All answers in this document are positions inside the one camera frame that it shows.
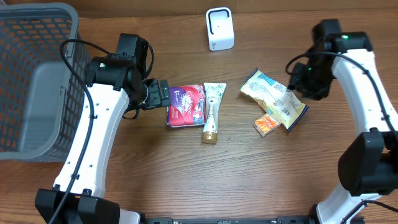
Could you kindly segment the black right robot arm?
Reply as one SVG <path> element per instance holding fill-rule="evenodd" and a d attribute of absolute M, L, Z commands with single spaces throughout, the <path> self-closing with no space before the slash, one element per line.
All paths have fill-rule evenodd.
<path fill-rule="evenodd" d="M 353 115 L 355 140 L 338 161 L 339 183 L 328 198 L 310 211 L 307 223 L 364 223 L 358 214 L 397 189 L 397 111 L 378 75 L 375 54 L 365 32 L 343 32 L 337 19 L 312 29 L 313 45 L 293 58 L 286 70 L 288 89 L 321 100 L 338 80 Z"/>

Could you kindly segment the white tube gold cap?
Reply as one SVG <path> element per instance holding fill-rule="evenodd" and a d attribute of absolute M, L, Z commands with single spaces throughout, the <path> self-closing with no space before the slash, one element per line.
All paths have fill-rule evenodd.
<path fill-rule="evenodd" d="M 204 83 L 206 118 L 202 132 L 202 142 L 216 144 L 218 139 L 218 114 L 226 89 L 225 83 Z"/>

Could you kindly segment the grey plastic basket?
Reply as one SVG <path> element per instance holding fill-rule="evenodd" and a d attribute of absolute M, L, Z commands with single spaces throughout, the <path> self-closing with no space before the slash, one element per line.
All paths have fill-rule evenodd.
<path fill-rule="evenodd" d="M 1 159 L 63 162 L 85 98 L 90 61 L 65 3 L 1 6 Z"/>

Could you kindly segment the yellow snack bag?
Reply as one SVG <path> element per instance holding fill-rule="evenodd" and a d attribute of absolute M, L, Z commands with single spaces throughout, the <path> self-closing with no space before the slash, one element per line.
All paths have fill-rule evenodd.
<path fill-rule="evenodd" d="M 294 92 L 256 68 L 240 87 L 241 93 L 250 96 L 276 121 L 291 132 L 309 107 Z"/>

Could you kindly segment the red purple pouch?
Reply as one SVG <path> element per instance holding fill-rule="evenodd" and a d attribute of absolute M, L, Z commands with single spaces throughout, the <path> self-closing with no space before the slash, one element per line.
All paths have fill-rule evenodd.
<path fill-rule="evenodd" d="M 203 85 L 170 87 L 171 105 L 167 125 L 171 128 L 202 126 L 205 123 L 205 93 Z"/>

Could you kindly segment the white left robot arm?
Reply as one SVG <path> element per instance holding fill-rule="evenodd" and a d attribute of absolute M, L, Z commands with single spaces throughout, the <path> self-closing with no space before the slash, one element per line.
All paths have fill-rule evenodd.
<path fill-rule="evenodd" d="M 120 121 L 129 111 L 170 106 L 167 80 L 150 79 L 153 48 L 122 33 L 114 53 L 93 57 L 78 78 L 84 108 L 72 147 L 52 189 L 39 189 L 35 207 L 46 223 L 145 223 L 139 212 L 104 199 L 106 170 Z"/>

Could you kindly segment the small orange juice carton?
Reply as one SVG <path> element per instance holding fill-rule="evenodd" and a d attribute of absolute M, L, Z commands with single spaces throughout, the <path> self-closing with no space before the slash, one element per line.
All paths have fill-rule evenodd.
<path fill-rule="evenodd" d="M 278 128 L 281 125 L 276 119 L 274 119 L 271 115 L 265 114 L 261 118 L 255 120 L 253 126 L 258 131 L 258 133 L 264 137 L 268 135 L 275 128 Z"/>

